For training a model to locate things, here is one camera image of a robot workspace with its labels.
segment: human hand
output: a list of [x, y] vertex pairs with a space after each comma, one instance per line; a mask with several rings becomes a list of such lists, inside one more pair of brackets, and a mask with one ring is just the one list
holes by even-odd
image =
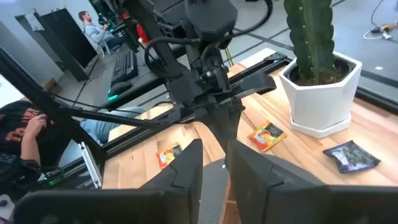
[[39, 135], [40, 131], [43, 128], [47, 127], [46, 118], [47, 118], [47, 115], [45, 115], [45, 114], [40, 114], [40, 115], [37, 115], [36, 117], [32, 118], [27, 123], [24, 136], [26, 136], [28, 138], [36, 138]]

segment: keyboard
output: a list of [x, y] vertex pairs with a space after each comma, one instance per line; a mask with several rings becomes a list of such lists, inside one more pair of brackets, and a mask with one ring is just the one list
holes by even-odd
[[137, 56], [133, 51], [119, 57], [114, 65], [111, 86], [138, 75]]

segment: person in black shirt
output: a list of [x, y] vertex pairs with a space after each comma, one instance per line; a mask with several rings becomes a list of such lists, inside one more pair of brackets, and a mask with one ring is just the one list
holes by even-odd
[[[124, 110], [132, 113], [111, 113], [133, 118], [145, 112], [140, 107]], [[80, 123], [100, 144], [106, 143], [109, 132], [118, 125], [94, 120]], [[46, 115], [40, 114], [28, 101], [17, 101], [0, 108], [0, 152], [19, 156], [24, 160], [35, 160], [42, 167], [63, 167], [81, 156], [78, 144], [71, 141], [70, 136], [54, 122], [51, 121], [47, 126]]]

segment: green light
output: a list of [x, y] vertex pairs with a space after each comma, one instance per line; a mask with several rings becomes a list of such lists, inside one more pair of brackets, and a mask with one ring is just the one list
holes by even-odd
[[116, 97], [118, 97], [118, 95], [114, 95], [108, 98], [109, 101], [116, 99]]

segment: snack packet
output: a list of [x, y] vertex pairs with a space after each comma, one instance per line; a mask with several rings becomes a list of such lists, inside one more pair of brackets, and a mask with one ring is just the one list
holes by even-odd
[[286, 133], [270, 121], [267, 121], [261, 128], [255, 130], [248, 136], [262, 152], [268, 150], [285, 137]]
[[380, 162], [379, 159], [366, 152], [352, 140], [324, 150], [323, 153], [334, 158], [341, 174], [370, 169], [376, 167]]
[[160, 169], [166, 168], [167, 165], [169, 165], [179, 154], [181, 154], [181, 152], [182, 148], [177, 142], [169, 146], [167, 149], [156, 152]]

